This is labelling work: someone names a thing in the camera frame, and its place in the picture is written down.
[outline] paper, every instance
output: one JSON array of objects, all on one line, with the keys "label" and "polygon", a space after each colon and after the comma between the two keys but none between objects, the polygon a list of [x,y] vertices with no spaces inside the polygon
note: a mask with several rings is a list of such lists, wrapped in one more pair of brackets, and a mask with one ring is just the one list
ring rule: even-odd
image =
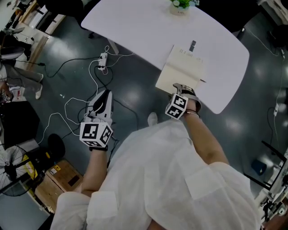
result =
[{"label": "paper", "polygon": [[194,57],[188,50],[174,46],[156,83],[156,87],[168,93],[175,93],[174,83],[196,89],[203,77],[203,60]]}]

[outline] cloth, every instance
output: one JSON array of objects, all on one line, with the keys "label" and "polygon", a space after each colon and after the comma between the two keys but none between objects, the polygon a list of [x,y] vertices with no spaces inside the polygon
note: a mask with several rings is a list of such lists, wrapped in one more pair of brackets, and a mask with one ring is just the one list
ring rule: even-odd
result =
[{"label": "cloth", "polygon": [[7,78],[7,73],[5,66],[0,62],[0,80],[5,80]]},{"label": "cloth", "polygon": [[9,85],[18,85],[24,88],[28,88],[33,92],[38,92],[41,89],[41,74],[32,71],[22,70],[17,67],[5,65],[7,72],[6,82]]},{"label": "cloth", "polygon": [[260,229],[249,180],[205,164],[177,120],[132,133],[91,198],[60,195],[51,229],[147,230],[152,219],[166,230]]}]

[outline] wristband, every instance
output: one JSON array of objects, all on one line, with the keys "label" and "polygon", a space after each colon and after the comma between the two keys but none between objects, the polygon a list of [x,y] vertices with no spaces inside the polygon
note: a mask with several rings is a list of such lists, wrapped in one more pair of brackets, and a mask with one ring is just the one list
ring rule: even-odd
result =
[{"label": "wristband", "polygon": [[107,151],[108,150],[108,146],[106,147],[89,147],[89,150],[92,152],[92,150],[100,150],[100,151]]}]

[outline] desk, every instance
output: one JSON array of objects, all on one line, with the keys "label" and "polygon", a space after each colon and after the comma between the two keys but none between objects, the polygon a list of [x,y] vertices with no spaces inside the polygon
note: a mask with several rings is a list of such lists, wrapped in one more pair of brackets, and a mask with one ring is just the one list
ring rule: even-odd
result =
[{"label": "desk", "polygon": [[168,0],[101,0],[82,27],[102,35],[162,70],[173,45],[204,60],[200,100],[219,114],[235,95],[247,68],[248,50],[221,24],[196,7],[187,16],[169,12]]}]

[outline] black chair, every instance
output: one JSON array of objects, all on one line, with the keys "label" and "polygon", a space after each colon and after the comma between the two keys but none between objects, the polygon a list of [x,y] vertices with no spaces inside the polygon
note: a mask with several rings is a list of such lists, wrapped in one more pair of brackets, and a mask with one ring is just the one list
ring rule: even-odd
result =
[{"label": "black chair", "polygon": [[[74,17],[81,26],[82,21],[87,14],[100,2],[100,0],[92,0],[85,6],[81,0],[41,0],[41,4],[45,4],[48,11],[52,13],[62,14],[70,17]],[[90,33],[89,37],[92,38],[94,33]]]},{"label": "black chair", "polygon": [[231,33],[242,30],[244,25],[260,12],[255,0],[201,0],[198,8],[209,14]]}]

